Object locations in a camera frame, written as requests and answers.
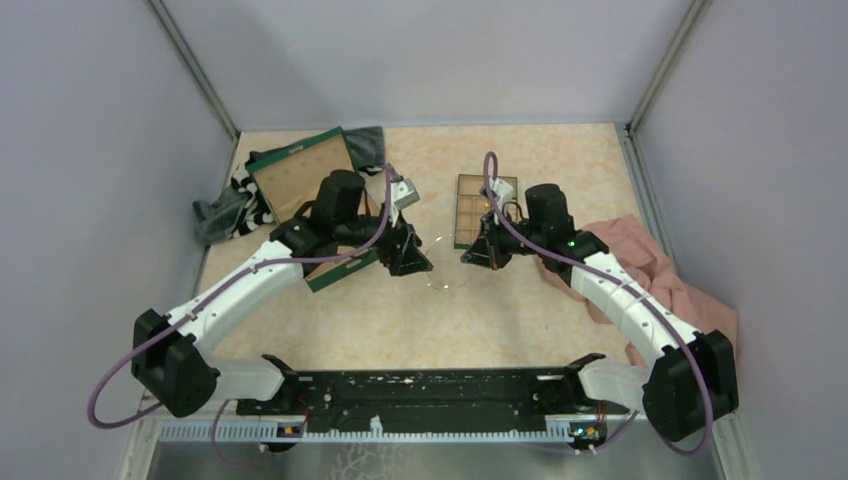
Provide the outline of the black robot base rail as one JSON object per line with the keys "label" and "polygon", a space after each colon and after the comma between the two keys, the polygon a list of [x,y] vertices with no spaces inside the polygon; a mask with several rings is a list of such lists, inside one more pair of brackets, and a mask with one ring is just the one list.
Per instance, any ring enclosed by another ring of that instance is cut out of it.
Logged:
{"label": "black robot base rail", "polygon": [[301,371],[266,401],[241,400],[240,416],[292,416],[305,441],[411,440],[564,443],[608,437],[616,404],[588,400],[563,367]]}

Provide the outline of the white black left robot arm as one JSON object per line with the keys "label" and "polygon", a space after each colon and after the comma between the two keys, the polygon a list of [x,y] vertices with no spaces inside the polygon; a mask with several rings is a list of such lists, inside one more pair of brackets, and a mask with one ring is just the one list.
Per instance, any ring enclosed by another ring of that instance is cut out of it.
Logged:
{"label": "white black left robot arm", "polygon": [[235,271],[166,314],[143,313],[134,325],[133,377],[177,418],[225,400],[262,401],[277,414],[292,411],[300,388],[296,372],[282,360],[228,359],[215,351],[256,309],[320,264],[373,251],[395,277],[432,270],[402,213],[418,201],[417,189],[393,168],[386,169],[384,180],[379,215],[366,215],[359,211],[365,178],[332,171],[315,199],[278,225]]}

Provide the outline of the left aluminium frame post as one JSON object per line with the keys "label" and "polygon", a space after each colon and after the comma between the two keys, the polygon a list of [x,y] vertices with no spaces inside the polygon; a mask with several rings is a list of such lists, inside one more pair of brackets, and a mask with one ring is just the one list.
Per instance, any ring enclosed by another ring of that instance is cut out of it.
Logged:
{"label": "left aluminium frame post", "polygon": [[162,28],[165,36],[174,48],[179,61],[186,69],[191,81],[198,89],[210,112],[213,114],[228,137],[232,141],[237,142],[240,136],[240,131],[235,126],[235,123],[227,111],[221,97],[218,95],[198,57],[189,45],[186,36],[182,32],[166,2],[162,0],[145,0],[144,3],[150,9],[157,23]]}

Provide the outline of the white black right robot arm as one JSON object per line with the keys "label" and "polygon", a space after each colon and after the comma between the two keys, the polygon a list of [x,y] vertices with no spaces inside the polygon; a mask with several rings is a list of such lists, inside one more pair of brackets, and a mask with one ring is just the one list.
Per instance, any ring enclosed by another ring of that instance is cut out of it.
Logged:
{"label": "white black right robot arm", "polygon": [[680,319],[626,272],[599,237],[575,228],[557,185],[528,189],[528,209],[518,219],[504,210],[513,201],[510,184],[486,180],[480,193],[489,209],[462,262],[500,270],[516,255],[537,256],[548,272],[597,307],[643,358],[643,365],[635,366],[587,355],[569,365],[563,385],[569,408],[588,412],[604,401],[639,411],[669,442],[708,431],[737,410],[730,340]]}

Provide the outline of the grey-green zebra plush towel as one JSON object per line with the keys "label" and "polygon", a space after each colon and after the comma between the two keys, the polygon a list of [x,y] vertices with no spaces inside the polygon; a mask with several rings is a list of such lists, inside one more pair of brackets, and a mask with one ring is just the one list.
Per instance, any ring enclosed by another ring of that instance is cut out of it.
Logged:
{"label": "grey-green zebra plush towel", "polygon": [[[343,136],[356,171],[374,176],[384,170],[385,139],[381,126],[345,130]],[[274,223],[275,217],[247,167],[294,146],[291,143],[270,150],[250,152],[248,159],[236,167],[228,185],[215,201],[193,201],[195,240],[201,245],[210,246],[245,236],[262,225]]]}

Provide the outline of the right aluminium frame post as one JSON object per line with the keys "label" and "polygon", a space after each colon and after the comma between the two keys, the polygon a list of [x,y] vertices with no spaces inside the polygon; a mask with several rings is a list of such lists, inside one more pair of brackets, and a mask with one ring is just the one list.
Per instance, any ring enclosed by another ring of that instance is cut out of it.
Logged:
{"label": "right aluminium frame post", "polygon": [[627,124],[627,130],[631,137],[635,137],[641,129],[658,96],[679,62],[694,30],[712,3],[712,0],[692,0],[688,3],[680,24],[675,29],[646,90],[636,106],[631,120]]}

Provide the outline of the green jewelry box with lid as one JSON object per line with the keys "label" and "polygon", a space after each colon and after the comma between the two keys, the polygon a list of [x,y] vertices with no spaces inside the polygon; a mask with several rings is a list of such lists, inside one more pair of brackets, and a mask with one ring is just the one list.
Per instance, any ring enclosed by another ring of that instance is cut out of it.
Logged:
{"label": "green jewelry box with lid", "polygon": [[274,221],[291,218],[307,201],[313,200],[320,183],[334,170],[356,171],[369,178],[375,194],[365,193],[360,215],[378,218],[384,201],[382,172],[385,141],[381,126],[345,130],[337,127],[296,142],[248,154],[245,168],[257,187]]}

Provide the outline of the aluminium frame post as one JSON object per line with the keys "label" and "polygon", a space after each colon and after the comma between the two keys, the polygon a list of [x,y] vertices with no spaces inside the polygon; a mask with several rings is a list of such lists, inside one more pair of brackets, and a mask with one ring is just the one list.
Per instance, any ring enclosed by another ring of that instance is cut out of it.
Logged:
{"label": "aluminium frame post", "polygon": [[186,36],[182,32],[166,2],[162,0],[145,0],[144,3],[150,9],[157,23],[162,28],[165,36],[174,48],[179,61],[186,69],[191,81],[198,89],[210,112],[213,114],[228,137],[232,141],[237,142],[240,136],[240,131],[235,126],[235,123],[227,111],[221,97],[218,95],[198,57],[189,45]]}
{"label": "aluminium frame post", "polygon": [[680,24],[675,29],[646,90],[636,106],[631,120],[627,124],[627,130],[631,137],[635,137],[641,129],[658,96],[679,62],[694,30],[712,3],[712,0],[692,0],[688,3]]}

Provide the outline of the pink cloth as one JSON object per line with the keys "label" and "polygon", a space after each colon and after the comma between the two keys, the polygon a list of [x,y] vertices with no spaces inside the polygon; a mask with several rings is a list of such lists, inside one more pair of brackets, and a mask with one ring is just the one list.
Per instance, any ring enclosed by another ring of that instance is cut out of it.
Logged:
{"label": "pink cloth", "polygon": [[738,311],[714,296],[684,282],[673,260],[652,237],[641,220],[625,215],[583,226],[602,240],[619,264],[674,315],[704,333],[721,331],[739,359]]}

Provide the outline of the green compartment jewelry tray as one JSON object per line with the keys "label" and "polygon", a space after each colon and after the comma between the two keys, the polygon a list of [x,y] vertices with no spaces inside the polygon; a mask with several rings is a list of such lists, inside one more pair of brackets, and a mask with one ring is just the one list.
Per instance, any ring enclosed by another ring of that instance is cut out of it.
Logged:
{"label": "green compartment jewelry tray", "polygon": [[459,174],[456,183],[453,247],[465,250],[477,239],[480,219],[490,209],[484,193],[483,177],[476,174]]}

